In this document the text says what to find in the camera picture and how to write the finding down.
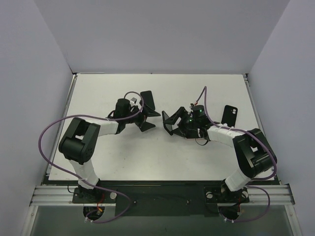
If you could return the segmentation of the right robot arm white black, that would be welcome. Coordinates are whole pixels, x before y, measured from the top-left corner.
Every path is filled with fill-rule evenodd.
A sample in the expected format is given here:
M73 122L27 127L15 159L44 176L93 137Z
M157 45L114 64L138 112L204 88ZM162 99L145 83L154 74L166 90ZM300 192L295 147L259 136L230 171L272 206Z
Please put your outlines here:
M238 168L221 185L220 196L225 201L233 200L257 175L276 166L274 153L260 129L247 131L214 122L203 105L192 106L190 111L180 107L171 116L162 111L162 120L171 136L201 138L207 143L218 142L234 149Z

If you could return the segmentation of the black phone case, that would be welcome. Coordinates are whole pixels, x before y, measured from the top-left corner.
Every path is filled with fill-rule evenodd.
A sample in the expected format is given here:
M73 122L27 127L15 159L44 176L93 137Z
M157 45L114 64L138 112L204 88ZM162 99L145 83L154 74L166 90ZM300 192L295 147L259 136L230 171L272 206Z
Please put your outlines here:
M236 119L238 115L238 108L230 105L225 105L223 115L221 118L221 124L228 127L235 127Z

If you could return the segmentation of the black phone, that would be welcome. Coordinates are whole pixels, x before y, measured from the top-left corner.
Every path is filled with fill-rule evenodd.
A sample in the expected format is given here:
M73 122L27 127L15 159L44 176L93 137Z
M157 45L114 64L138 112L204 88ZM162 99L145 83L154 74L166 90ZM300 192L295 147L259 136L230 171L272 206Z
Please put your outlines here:
M153 94L151 90L142 91L140 92L141 97L143 98L144 105L149 107L152 110L155 110L155 103L153 99Z

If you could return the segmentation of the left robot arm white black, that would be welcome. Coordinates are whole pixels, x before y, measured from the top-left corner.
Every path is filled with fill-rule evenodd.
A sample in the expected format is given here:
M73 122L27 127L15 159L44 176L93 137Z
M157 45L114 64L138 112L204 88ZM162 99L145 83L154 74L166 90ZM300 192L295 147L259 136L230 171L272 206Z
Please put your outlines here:
M73 118L59 143L59 152L73 166L79 175L78 188L84 192L89 202L97 202L101 197L101 189L91 161L98 137L120 134L127 124L135 124L141 132L155 127L147 122L149 117L159 117L155 111L154 99L148 91L141 93L141 107L136 105L136 99L118 99L115 110L105 120L90 122L82 118Z

